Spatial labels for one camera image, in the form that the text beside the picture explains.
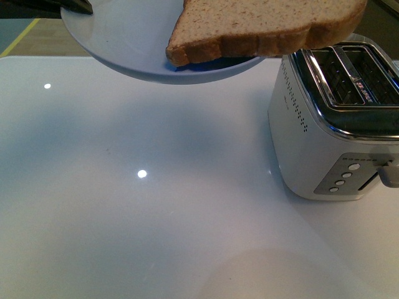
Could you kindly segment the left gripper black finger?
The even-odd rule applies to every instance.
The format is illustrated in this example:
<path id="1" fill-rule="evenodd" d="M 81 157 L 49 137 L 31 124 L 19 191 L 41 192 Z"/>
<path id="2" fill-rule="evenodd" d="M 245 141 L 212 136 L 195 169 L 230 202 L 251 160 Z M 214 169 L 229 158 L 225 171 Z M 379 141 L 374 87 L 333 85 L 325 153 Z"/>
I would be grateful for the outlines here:
<path id="1" fill-rule="evenodd" d="M 92 5 L 87 0 L 44 0 L 42 3 L 47 7 L 61 7 L 81 14 L 93 14 Z"/>

